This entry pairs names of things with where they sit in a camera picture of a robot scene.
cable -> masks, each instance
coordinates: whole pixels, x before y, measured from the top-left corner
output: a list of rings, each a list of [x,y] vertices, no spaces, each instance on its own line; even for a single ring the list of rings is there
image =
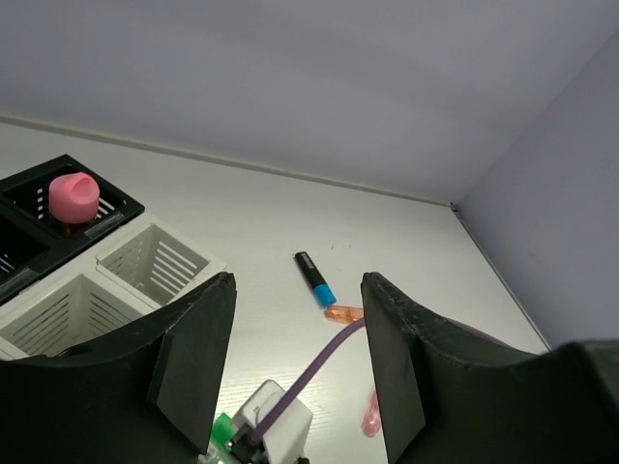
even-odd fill
[[[276,404],[269,414],[265,416],[263,420],[256,426],[251,432],[250,441],[252,443],[260,443],[264,434],[271,428],[281,414],[286,410],[290,403],[297,397],[302,389],[310,382],[312,377],[316,375],[316,372],[320,370],[320,367],[334,354],[339,346],[352,334],[357,332],[366,324],[366,319],[363,317],[352,324],[346,326],[340,333],[333,337],[333,339],[327,343],[322,351],[316,356],[316,359],[311,362],[308,368],[301,374],[297,381],[292,384],[292,387],[283,394],[278,404]]]

white basket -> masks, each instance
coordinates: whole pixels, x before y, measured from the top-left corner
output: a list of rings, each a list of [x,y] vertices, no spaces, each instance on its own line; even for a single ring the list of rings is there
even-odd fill
[[[72,275],[56,281],[23,310],[3,318],[0,336],[25,356],[55,356],[150,312],[114,295],[105,280],[93,278],[97,276]]]
[[[159,309],[223,271],[143,214],[0,306],[0,359],[55,356]]]
[[[168,225],[146,217],[122,237],[123,245],[97,255],[97,271],[152,308],[167,305],[225,269]]]

pink object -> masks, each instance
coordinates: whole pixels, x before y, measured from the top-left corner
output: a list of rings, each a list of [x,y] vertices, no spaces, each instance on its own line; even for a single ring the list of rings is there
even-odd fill
[[[383,422],[380,419],[380,410],[378,409],[378,396],[376,395],[376,390],[374,390],[374,394],[371,396],[368,409],[364,415],[364,421],[361,424],[361,429],[364,431],[366,436],[373,437],[378,433],[382,424]]]
[[[88,174],[77,172],[60,176],[49,184],[48,209],[67,224],[90,222],[99,208],[99,186]]]

black basket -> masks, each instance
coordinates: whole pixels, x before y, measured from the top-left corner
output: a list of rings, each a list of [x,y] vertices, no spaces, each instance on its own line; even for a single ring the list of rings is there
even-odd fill
[[[47,208],[49,184],[75,172],[97,181],[99,213],[64,237]],[[0,180],[0,305],[143,211],[140,203],[69,155]]]

pink lid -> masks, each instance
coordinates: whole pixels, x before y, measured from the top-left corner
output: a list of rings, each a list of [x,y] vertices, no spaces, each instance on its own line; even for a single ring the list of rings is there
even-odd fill
[[[62,222],[90,222],[97,215],[98,207],[99,186],[88,174],[67,174],[49,184],[49,212]]]

